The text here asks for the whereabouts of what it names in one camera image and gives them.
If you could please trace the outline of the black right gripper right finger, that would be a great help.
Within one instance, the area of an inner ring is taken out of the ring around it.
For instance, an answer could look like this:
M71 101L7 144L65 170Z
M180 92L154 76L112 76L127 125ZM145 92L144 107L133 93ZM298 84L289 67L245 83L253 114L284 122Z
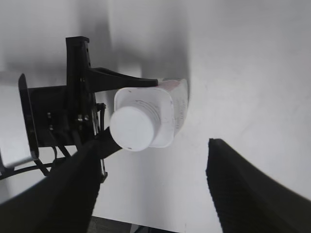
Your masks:
M210 139L208 189L224 233L309 233L311 202Z

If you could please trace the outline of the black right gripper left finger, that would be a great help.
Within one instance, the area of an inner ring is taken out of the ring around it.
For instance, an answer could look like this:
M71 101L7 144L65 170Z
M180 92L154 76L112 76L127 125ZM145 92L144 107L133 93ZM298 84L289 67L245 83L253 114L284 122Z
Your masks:
M101 185L98 144L85 144L36 185L0 205L2 233L86 233Z

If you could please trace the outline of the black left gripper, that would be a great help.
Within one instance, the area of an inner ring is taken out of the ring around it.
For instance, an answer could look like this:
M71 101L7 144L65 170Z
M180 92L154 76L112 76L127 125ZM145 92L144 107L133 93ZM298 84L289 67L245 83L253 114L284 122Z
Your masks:
M157 79L144 79L97 67L90 68L89 39L67 37L66 85L28 88L26 77L18 81L20 99L31 156L39 157L39 148L76 146L95 138L100 159L120 151L110 127L99 132L97 106L92 93L126 87L156 87Z

